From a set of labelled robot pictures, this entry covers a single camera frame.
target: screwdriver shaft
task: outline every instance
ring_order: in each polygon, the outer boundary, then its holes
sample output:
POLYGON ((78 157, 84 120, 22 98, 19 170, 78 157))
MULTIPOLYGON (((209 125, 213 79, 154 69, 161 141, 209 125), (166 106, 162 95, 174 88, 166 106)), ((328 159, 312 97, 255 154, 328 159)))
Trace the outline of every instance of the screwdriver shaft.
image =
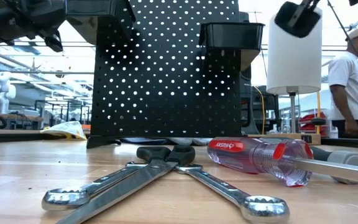
POLYGON ((296 158, 293 162, 296 169, 358 181, 358 166, 302 158, 296 158))

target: open end of wrench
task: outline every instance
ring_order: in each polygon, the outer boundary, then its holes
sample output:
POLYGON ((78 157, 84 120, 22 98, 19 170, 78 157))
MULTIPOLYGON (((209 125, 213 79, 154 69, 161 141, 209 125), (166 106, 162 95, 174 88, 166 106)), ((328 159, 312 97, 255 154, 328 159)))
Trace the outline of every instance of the open end of wrench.
POLYGON ((42 199, 42 208, 46 211, 64 211, 88 203, 90 195, 85 189, 53 189, 47 191, 42 199))
POLYGON ((246 197, 241 213, 251 223, 286 223, 290 218, 287 203, 280 198, 269 196, 246 197))

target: husky logo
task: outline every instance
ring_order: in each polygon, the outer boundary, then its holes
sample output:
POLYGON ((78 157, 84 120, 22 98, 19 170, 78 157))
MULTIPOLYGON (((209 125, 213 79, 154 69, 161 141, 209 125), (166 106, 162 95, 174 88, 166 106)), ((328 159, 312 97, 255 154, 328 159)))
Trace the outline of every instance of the husky logo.
POLYGON ((212 140, 208 146, 212 149, 219 149, 229 152, 241 152, 244 150, 245 145, 240 141, 225 141, 225 140, 212 140))
POLYGON ((215 147, 225 147, 225 148, 233 148, 234 144, 233 143, 225 143, 225 142, 217 142, 215 147))

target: combination wrench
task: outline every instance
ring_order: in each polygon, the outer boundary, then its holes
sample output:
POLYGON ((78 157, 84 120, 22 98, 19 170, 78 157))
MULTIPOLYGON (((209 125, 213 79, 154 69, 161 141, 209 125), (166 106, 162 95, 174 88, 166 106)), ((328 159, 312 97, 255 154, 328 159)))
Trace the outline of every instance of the combination wrench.
POLYGON ((46 211, 64 211, 76 209, 88 203, 91 198, 97 194, 117 184, 142 167, 143 166, 125 167, 77 189, 63 188, 48 190, 42 199, 42 208, 46 211))
MULTIPOLYGON (((128 162, 126 167, 144 167, 146 164, 128 162)), ((177 165, 175 171, 188 174, 205 184, 219 195, 223 196, 240 208, 242 216, 251 223, 286 223, 290 218, 287 203, 276 197, 255 195, 251 196, 235 186, 226 183, 203 171, 203 166, 197 164, 177 165)))

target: wooden table surface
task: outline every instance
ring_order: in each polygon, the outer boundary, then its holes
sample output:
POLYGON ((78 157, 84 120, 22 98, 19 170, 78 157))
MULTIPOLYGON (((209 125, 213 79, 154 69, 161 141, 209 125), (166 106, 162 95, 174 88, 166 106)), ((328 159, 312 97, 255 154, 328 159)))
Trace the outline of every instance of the wooden table surface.
MULTIPOLYGON (((0 143, 0 224, 56 223, 67 212, 45 212, 48 189, 79 186, 138 161, 138 146, 85 148, 84 141, 0 143)), ((321 146, 326 150, 340 147, 321 146)), ((196 164, 251 195, 287 201, 292 224, 358 223, 358 185, 313 174, 307 187, 288 188, 268 174, 250 175, 214 164, 197 147, 196 164)), ((239 209, 190 176, 170 172, 87 223, 246 223, 239 209)))

